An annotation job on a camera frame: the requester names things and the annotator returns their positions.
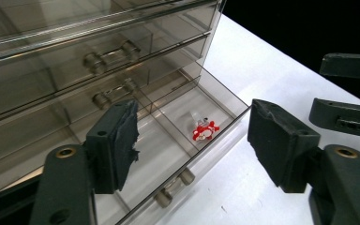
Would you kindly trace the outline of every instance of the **black background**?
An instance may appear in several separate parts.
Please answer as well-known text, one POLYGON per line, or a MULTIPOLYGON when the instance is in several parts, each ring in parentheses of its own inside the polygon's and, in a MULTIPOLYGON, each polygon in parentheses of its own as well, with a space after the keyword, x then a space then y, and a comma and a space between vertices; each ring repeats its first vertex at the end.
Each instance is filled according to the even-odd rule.
MULTIPOLYGON (((223 12, 317 73, 327 53, 360 53, 360 1, 227 0, 223 12)), ((360 79, 324 78, 360 98, 360 79)))

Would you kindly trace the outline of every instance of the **white table surface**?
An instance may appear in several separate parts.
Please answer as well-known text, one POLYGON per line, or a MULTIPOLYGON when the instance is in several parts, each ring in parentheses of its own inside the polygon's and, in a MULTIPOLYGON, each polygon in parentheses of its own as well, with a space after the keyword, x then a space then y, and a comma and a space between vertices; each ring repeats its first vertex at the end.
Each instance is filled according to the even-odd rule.
MULTIPOLYGON (((291 57, 222 16, 204 67, 250 105, 253 98, 278 104, 335 143, 360 150, 360 137, 324 130, 308 121, 314 98, 360 104, 291 57)), ((248 128, 247 114, 241 124, 248 128)), ((247 135, 158 224, 312 224, 308 194, 285 194, 257 160, 247 135)))

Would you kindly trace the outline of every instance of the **clear plastic drawer organizer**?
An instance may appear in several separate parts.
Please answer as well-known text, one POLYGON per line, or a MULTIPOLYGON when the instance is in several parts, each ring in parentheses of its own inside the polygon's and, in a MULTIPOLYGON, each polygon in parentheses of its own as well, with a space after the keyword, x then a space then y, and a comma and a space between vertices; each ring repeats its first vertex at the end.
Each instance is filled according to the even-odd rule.
POLYGON ((248 110, 199 64, 223 4, 0 1, 0 189, 40 173, 50 151, 84 142, 110 105, 133 98, 139 161, 122 191, 96 196, 98 222, 168 206, 194 179, 187 165, 248 110), (219 127, 213 139, 194 140, 201 120, 219 127))

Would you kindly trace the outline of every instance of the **small toy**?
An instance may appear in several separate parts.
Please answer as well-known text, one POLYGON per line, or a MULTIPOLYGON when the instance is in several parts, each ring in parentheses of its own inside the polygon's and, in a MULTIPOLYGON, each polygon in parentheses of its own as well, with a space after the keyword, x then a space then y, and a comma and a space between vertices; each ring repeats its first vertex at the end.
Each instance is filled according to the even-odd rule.
POLYGON ((198 121, 198 126, 193 133, 192 139, 194 141, 201 141, 201 140, 211 140, 213 134, 219 130, 219 127, 215 127, 215 121, 207 121, 207 118, 204 118, 203 121, 198 121))

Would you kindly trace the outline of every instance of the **drawer handle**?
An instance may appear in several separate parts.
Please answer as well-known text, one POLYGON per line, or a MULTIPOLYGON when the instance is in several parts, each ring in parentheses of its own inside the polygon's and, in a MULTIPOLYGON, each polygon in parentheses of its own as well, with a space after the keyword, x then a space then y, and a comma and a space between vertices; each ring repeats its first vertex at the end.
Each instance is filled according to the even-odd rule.
POLYGON ((136 62, 140 58, 140 49, 130 40, 126 40, 120 48, 97 54, 90 52, 83 58, 83 66, 92 74, 101 75, 107 71, 109 65, 136 62))
POLYGON ((107 91, 99 92, 92 97, 93 103, 101 110, 108 109, 115 101, 133 94, 139 90, 139 86, 130 78, 126 78, 124 82, 107 91), (123 94, 118 95, 118 91, 125 91, 123 94))
POLYGON ((180 192, 184 186, 190 185, 194 179, 195 175, 186 167, 176 178, 158 192, 154 199, 162 208, 166 208, 172 203, 173 196, 180 192))

